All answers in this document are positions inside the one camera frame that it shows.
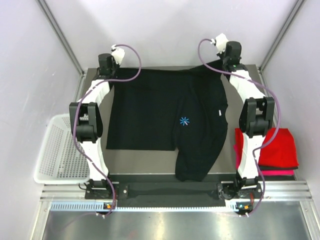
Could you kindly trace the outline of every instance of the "black base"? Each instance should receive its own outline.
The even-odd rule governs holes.
[[[111,174],[110,179],[118,182],[114,184],[118,207],[223,207],[225,201],[218,193],[221,192],[223,186],[228,186],[228,184],[224,183],[219,187],[219,183],[230,181],[229,186],[231,186],[235,175],[208,174],[202,182],[180,182],[174,174]],[[294,180],[294,177],[266,176],[266,180],[288,181]],[[109,185],[100,185],[102,188],[98,186],[94,182],[93,187],[87,189],[89,192],[86,192],[85,198],[111,200],[112,191]],[[258,191],[254,193],[255,199],[260,196]],[[250,196],[242,198],[250,201]]]
[[[257,187],[252,189],[239,190],[235,188],[233,182],[218,183],[217,184],[218,196],[222,200],[241,199],[236,202],[237,214],[246,215],[254,209],[254,200],[260,199],[262,194],[261,185],[258,183]]]
[[[112,191],[105,179],[101,181],[89,180],[86,185],[85,199],[112,199]]]

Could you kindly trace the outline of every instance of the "red cloth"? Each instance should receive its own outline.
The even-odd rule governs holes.
[[[238,154],[238,147],[237,145],[233,145],[233,149],[235,151],[235,168],[238,169],[241,159]],[[264,176],[283,176],[283,175],[289,175],[293,176],[295,172],[293,170],[261,170],[262,174]]]
[[[267,132],[264,144],[272,137],[274,132],[275,128]],[[235,129],[235,144],[241,157],[244,138],[240,128]],[[299,165],[295,140],[287,128],[280,128],[274,140],[260,151],[259,165],[277,168],[294,168]]]

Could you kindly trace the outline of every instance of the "gray platform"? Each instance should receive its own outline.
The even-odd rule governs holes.
[[[260,76],[255,65],[247,65],[250,76],[257,82]],[[180,70],[181,67],[161,67],[164,70]],[[90,87],[91,81],[96,74],[95,68],[89,68],[83,84],[83,93]],[[210,174],[234,173],[235,166],[235,128],[238,128],[239,116],[243,107],[241,98],[234,87],[222,76],[228,100],[226,120],[228,122],[227,137],[222,151],[210,170]],[[176,151],[148,151],[148,150],[110,150],[105,149],[107,145],[108,126],[110,121],[111,108],[114,98],[114,90],[104,98],[100,105],[100,112],[103,121],[103,135],[101,145],[106,166],[111,174],[174,174],[178,150]]]

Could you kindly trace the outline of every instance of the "stainless steel surface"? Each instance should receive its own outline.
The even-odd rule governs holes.
[[[320,239],[320,218],[313,201],[300,202],[306,225],[313,240]]]
[[[43,11],[45,17],[49,21],[54,33],[56,34],[56,36],[60,40],[64,50],[66,51],[66,54],[70,57],[71,61],[73,62],[74,66],[77,69],[77,71],[79,72],[79,74],[82,75],[84,73],[84,71],[81,68],[81,65],[80,65],[79,61],[77,60],[76,55],[74,54],[73,50],[71,49],[65,35],[61,31],[54,15],[52,14],[52,12],[46,2],[46,0],[36,0],[36,1],[39,4],[41,10]]]
[[[190,67],[160,67],[159,69],[180,70]],[[256,65],[247,65],[250,76],[260,83],[260,76]],[[83,92],[89,88],[97,70],[89,68],[83,83]],[[233,148],[235,144],[235,128],[239,126],[239,116],[243,107],[241,98],[234,87],[223,76],[221,78],[227,100],[228,108],[226,119],[228,122],[227,137],[219,157],[209,173],[234,173],[236,171],[236,155]],[[114,90],[104,98],[100,105],[103,121],[103,134],[101,147],[106,166],[111,174],[174,174],[178,150],[176,151],[148,151],[148,150],[111,150],[105,149],[107,145],[108,126],[113,104]]]
[[[212,212],[50,212],[43,240],[309,240],[298,202],[268,202],[249,218]]]
[[[41,201],[88,201],[78,185],[45,185]],[[306,181],[266,181],[263,202],[312,201]]]
[[[306,0],[297,0],[292,8],[292,10],[290,11],[289,16],[287,17],[287,19],[285,20],[280,32],[278,33],[278,35],[276,36],[274,42],[271,45],[270,50],[268,51],[267,55],[265,56],[264,60],[262,61],[261,64],[261,71],[264,71],[264,69],[266,68],[268,62],[270,61],[271,57],[273,56],[273,54],[275,53],[277,47],[279,46],[281,40],[284,38],[285,34],[287,33],[289,27],[291,26],[292,22],[294,21],[295,17],[297,16],[299,10],[301,9],[302,5],[304,4]]]

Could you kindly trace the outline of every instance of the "blue logo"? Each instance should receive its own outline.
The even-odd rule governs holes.
[[[189,118],[186,118],[186,117],[181,117],[180,118],[180,124],[182,124],[182,126],[184,125],[188,125],[189,122]]]

